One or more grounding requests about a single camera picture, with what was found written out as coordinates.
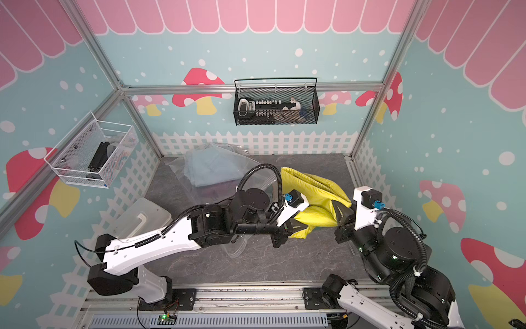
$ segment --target mushroom illustration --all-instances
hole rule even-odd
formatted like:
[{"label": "mushroom illustration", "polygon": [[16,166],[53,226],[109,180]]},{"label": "mushroom illustration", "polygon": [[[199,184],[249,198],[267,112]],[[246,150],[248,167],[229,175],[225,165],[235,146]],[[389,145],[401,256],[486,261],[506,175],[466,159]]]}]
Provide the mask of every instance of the mushroom illustration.
[{"label": "mushroom illustration", "polygon": [[433,181],[420,181],[420,193],[431,201],[422,205],[430,221],[436,222],[441,214],[446,215],[449,227],[458,233],[466,220],[466,201],[462,190],[453,184]]},{"label": "mushroom illustration", "polygon": [[336,114],[336,104],[349,105],[352,103],[351,93],[349,92],[331,92],[323,93],[318,96],[320,100],[320,107],[325,107],[323,115]]},{"label": "mushroom illustration", "polygon": [[146,113],[148,113],[149,116],[161,115],[161,111],[159,111],[156,104],[164,106],[168,106],[169,104],[162,95],[134,95],[131,100],[135,106],[137,106],[139,112],[144,113],[144,109],[146,109]]},{"label": "mushroom illustration", "polygon": [[[398,118],[398,115],[400,114],[400,107],[402,106],[402,95],[403,92],[403,84],[402,84],[402,76],[400,73],[396,73],[394,76],[393,83],[391,84],[391,88],[387,91],[386,98],[383,99],[382,104],[380,105],[380,110],[376,114],[376,121],[379,124],[383,123],[383,117],[389,109],[389,112],[391,113],[391,118],[393,121],[395,121]],[[356,105],[358,106],[368,106],[371,105],[374,101],[376,93],[373,91],[367,91],[360,95],[358,99],[356,99]]]},{"label": "mushroom illustration", "polygon": [[511,318],[526,318],[524,259],[484,242],[464,238],[460,242],[466,260],[489,281],[490,286],[469,285],[473,300],[484,319],[495,329],[508,328]]},{"label": "mushroom illustration", "polygon": [[[0,273],[20,253],[20,247],[0,247]],[[0,306],[6,306],[22,286],[21,275],[0,275]]]},{"label": "mushroom illustration", "polygon": [[[194,67],[186,75],[182,85],[224,85],[225,83],[214,73],[204,68]],[[185,107],[193,102],[197,104],[197,114],[212,115],[217,112],[212,104],[211,97],[229,99],[232,94],[196,94],[196,95],[174,95],[171,102],[175,106]]]},{"label": "mushroom illustration", "polygon": [[[11,198],[44,164],[44,156],[53,150],[50,147],[32,148],[13,156],[6,164],[9,192],[4,198]],[[73,211],[80,199],[80,190],[64,184],[55,177],[31,203],[15,223],[15,231],[22,240],[37,236],[47,218],[47,210],[54,206],[62,217]]]}]

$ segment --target marble-pattern floor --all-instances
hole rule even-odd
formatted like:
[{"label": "marble-pattern floor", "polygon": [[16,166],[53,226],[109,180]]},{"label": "marble-pattern floor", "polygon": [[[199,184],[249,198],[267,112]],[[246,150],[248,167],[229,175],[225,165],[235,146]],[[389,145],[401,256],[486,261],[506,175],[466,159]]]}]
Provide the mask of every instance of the marble-pattern floor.
[{"label": "marble-pattern floor", "polygon": [[[342,154],[255,155],[260,163],[278,168],[291,167],[335,181],[352,196],[352,184]],[[155,173],[146,198],[172,216],[191,205],[164,158]],[[221,246],[170,255],[146,264],[157,275],[172,278],[174,284],[251,282],[282,280],[324,280],[330,273],[345,279],[367,277],[359,255],[353,255],[347,243],[337,244],[333,227],[319,227],[306,239],[289,239],[280,248],[273,248],[269,236],[248,239],[245,250],[230,258]]]}]

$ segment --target white wire basket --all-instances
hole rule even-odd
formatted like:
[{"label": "white wire basket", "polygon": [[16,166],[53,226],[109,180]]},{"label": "white wire basket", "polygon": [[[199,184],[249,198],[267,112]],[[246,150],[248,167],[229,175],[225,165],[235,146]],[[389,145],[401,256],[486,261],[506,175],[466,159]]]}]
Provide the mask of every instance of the white wire basket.
[{"label": "white wire basket", "polygon": [[[55,145],[44,160],[66,184],[109,188],[137,145],[137,133],[131,125],[97,120],[93,113],[86,116],[90,114],[93,119],[84,129],[57,153],[58,146],[81,122],[86,122],[86,117]],[[111,154],[106,151],[107,161],[96,168],[90,166],[97,149],[105,142],[110,144],[108,149],[113,150]]]}]

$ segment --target blue connector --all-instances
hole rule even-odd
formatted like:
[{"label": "blue connector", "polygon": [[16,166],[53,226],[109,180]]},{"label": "blue connector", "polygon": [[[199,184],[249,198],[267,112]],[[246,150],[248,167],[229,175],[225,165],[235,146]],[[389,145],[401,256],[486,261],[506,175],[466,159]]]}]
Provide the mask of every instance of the blue connector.
[{"label": "blue connector", "polygon": [[378,200],[375,201],[375,204],[374,204],[375,208],[380,210],[380,209],[384,209],[386,207],[385,203],[383,202],[380,202]]}]

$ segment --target black mounting plate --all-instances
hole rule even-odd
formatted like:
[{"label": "black mounting plate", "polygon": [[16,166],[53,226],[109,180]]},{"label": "black mounting plate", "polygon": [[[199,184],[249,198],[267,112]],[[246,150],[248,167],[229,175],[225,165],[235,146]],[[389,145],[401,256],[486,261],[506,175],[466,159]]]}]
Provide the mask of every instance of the black mounting plate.
[{"label": "black mounting plate", "polygon": [[[175,303],[166,310],[173,311],[177,308],[178,311],[192,311],[196,301],[196,292],[196,289],[173,289],[172,301],[178,300],[179,305]],[[165,307],[170,304],[172,304],[172,302],[167,303],[166,300],[151,304],[146,303],[144,300],[140,300],[139,311],[163,311]]]},{"label": "black mounting plate", "polygon": [[321,299],[320,288],[303,288],[303,299],[306,310],[326,310],[331,308]]}]

